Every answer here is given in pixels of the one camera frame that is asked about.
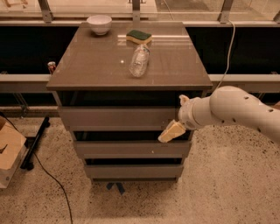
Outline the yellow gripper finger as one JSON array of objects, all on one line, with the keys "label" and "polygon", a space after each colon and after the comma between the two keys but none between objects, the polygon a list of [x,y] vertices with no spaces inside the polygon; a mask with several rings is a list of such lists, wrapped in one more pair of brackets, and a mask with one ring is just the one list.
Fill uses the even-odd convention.
[{"label": "yellow gripper finger", "polygon": [[186,95],[181,94],[179,96],[180,99],[180,105],[183,106],[187,101],[189,101],[189,98]]}]

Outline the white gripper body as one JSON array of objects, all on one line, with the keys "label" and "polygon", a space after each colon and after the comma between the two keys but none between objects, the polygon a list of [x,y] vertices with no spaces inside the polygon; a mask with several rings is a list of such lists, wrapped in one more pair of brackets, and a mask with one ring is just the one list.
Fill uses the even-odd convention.
[{"label": "white gripper body", "polygon": [[201,129],[210,122],[208,98],[195,97],[187,101],[178,111],[178,120],[187,130]]}]

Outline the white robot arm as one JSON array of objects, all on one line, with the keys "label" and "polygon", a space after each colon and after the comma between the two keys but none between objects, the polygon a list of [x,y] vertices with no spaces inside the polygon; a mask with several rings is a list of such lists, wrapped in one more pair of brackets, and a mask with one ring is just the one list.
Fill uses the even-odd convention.
[{"label": "white robot arm", "polygon": [[189,99],[181,95],[179,99],[178,121],[172,120],[160,134],[161,143],[208,125],[241,125],[280,143],[280,110],[263,104],[238,87],[219,87],[205,98]]}]

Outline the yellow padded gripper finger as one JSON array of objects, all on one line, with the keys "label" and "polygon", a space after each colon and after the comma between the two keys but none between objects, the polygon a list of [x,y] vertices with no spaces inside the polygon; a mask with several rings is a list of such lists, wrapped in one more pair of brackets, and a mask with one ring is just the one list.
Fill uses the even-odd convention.
[{"label": "yellow padded gripper finger", "polygon": [[176,137],[180,137],[186,133],[186,128],[180,123],[172,120],[165,130],[158,137],[158,141],[161,143],[168,143]]}]

